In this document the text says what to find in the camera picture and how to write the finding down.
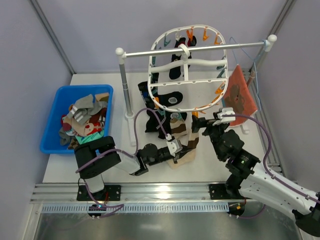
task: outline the beige sock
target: beige sock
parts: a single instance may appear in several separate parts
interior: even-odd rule
[[[177,160],[178,163],[176,163],[176,164],[174,163],[173,159],[166,161],[169,164],[170,168],[176,169],[185,163],[189,163],[189,162],[192,162],[193,160],[195,160],[196,159],[196,147],[197,147],[198,143],[199,143],[199,132],[192,133],[190,131],[189,141],[188,141],[187,147],[192,150],[190,152],[188,152],[186,155],[184,155],[182,158],[178,159]]]
[[[96,94],[94,95],[94,97],[96,102],[108,102],[109,93],[105,92],[105,93]]]

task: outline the blue plastic bin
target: blue plastic bin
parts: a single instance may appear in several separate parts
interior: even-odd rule
[[[42,136],[40,150],[45,154],[73,154],[74,150],[68,149],[68,144],[60,145],[60,136],[58,134],[61,126],[62,115],[68,114],[69,106],[78,99],[95,94],[109,93],[108,106],[105,116],[104,136],[109,134],[109,123],[112,107],[112,96],[114,89],[112,86],[104,85],[70,85],[60,87],[55,94],[50,115],[46,123],[44,134]]]

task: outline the black bracket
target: black bracket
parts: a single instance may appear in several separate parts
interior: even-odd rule
[[[209,194],[211,200],[230,200],[224,183],[209,184]]]
[[[120,201],[121,199],[121,185],[104,185],[104,189],[92,194],[95,200],[105,201],[108,197],[108,201]],[[92,201],[85,185],[81,185],[78,188],[76,200],[79,202]]]

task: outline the rack pole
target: rack pole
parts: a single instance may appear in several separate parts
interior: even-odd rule
[[[190,52],[200,52],[208,50],[224,50],[224,49],[239,49],[239,48],[250,48],[250,47],[263,47],[265,43],[263,41],[252,42],[252,43],[235,43],[235,44],[221,44],[213,46],[192,46],[188,47]],[[133,57],[145,57],[145,56],[158,56],[158,55],[171,55],[171,54],[183,54],[184,50],[182,48],[170,48],[161,50],[150,50],[126,53],[124,52],[122,58],[133,58]]]
[[[129,88],[128,88],[126,68],[125,68],[125,60],[123,59],[123,55],[125,54],[125,51],[121,47],[118,47],[115,50],[115,54],[118,56],[118,61],[119,61],[120,75],[122,80],[122,89],[123,89],[124,102],[126,107],[125,118],[128,121],[130,142],[132,146],[136,146],[137,142],[136,142],[135,131],[134,131],[135,113],[132,111],[132,107],[131,107],[130,94],[129,94]]]

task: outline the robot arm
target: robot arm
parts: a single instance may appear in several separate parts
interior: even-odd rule
[[[209,136],[217,158],[226,162],[231,172],[225,183],[227,193],[234,199],[239,197],[258,200],[295,220],[296,225],[306,233],[320,237],[320,195],[305,189],[280,174],[265,169],[263,163],[243,149],[244,142],[234,130],[226,131],[229,123],[235,120],[232,108],[222,108],[213,114],[214,119],[198,118],[192,115],[192,132],[205,128],[202,135]],[[97,158],[96,151],[104,153]],[[136,156],[122,157],[115,149],[111,136],[81,144],[74,150],[80,177],[85,179],[89,191],[98,193],[105,185],[101,173],[112,167],[120,168],[133,176],[148,172],[148,165],[173,159],[175,162],[190,149],[167,136],[167,147],[158,149],[154,144],[147,144]]]
[[[319,194],[269,168],[267,172],[257,157],[243,149],[245,143],[234,130],[225,131],[232,120],[227,115],[234,115],[230,111],[221,109],[210,120],[192,116],[192,131],[205,128],[202,135],[210,137],[218,160],[227,162],[225,166],[231,172],[225,184],[227,193],[233,198],[258,200],[295,220],[306,233],[320,237],[320,204],[314,201],[320,200]]]

